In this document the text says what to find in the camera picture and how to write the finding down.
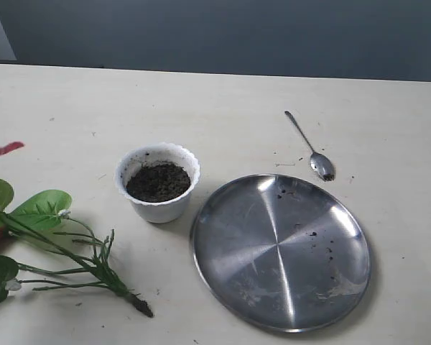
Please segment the artificial red anthurium plant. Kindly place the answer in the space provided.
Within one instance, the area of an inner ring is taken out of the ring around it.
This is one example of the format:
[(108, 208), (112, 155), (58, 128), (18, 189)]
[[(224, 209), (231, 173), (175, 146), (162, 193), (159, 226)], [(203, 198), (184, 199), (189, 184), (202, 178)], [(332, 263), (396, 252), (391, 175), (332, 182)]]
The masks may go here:
[(44, 190), (17, 206), (13, 211), (6, 207), (14, 197), (13, 187), (0, 179), (0, 239), (6, 236), (29, 241), (44, 251), (67, 257), (77, 264), (67, 270), (44, 270), (0, 255), (0, 303), (11, 290), (20, 289), (23, 281), (17, 279), (21, 271), (42, 276), (33, 280), (36, 291), (78, 288), (108, 290), (125, 300), (148, 318), (154, 314), (147, 301), (133, 293), (109, 264), (115, 238), (110, 233), (104, 240), (96, 237), (93, 230), (82, 221), (75, 224), (84, 228), (83, 233), (61, 231), (59, 225), (72, 221), (71, 196), (62, 190)]

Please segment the small metal spoon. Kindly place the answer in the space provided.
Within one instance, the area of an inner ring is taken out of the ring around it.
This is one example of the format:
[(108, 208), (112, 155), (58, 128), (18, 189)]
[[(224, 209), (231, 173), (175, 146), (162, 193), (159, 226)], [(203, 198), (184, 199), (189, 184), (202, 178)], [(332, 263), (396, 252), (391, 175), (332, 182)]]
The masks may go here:
[(333, 163), (325, 156), (317, 152), (313, 146), (311, 145), (308, 138), (305, 136), (302, 131), (300, 125), (292, 115), (290, 111), (284, 112), (287, 118), (294, 124), (297, 131), (300, 133), (301, 137), (305, 141), (306, 145), (310, 148), (310, 167), (312, 170), (319, 176), (319, 178), (323, 181), (333, 181), (335, 180), (335, 167)]

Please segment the white scalloped plastic pot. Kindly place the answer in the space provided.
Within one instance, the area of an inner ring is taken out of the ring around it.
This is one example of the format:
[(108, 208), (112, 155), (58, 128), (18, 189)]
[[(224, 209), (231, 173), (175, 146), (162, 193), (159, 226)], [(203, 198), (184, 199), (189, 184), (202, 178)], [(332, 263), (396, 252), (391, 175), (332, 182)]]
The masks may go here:
[[(147, 165), (173, 163), (189, 176), (190, 186), (186, 191), (168, 201), (148, 202), (132, 196), (126, 189), (127, 183)], [(190, 202), (190, 196), (200, 178), (200, 164), (188, 149), (173, 143), (160, 142), (134, 149), (124, 156), (114, 173), (115, 185), (133, 209), (150, 223), (164, 224), (179, 218)]]

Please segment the round stainless steel plate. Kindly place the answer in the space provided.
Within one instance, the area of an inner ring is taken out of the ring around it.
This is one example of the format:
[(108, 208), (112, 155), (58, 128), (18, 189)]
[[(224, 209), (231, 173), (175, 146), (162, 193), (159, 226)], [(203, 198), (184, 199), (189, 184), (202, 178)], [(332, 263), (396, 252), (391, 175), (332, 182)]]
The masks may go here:
[(198, 273), (232, 314), (302, 333), (346, 317), (371, 277), (363, 229), (326, 190), (299, 178), (249, 175), (213, 192), (190, 238)]

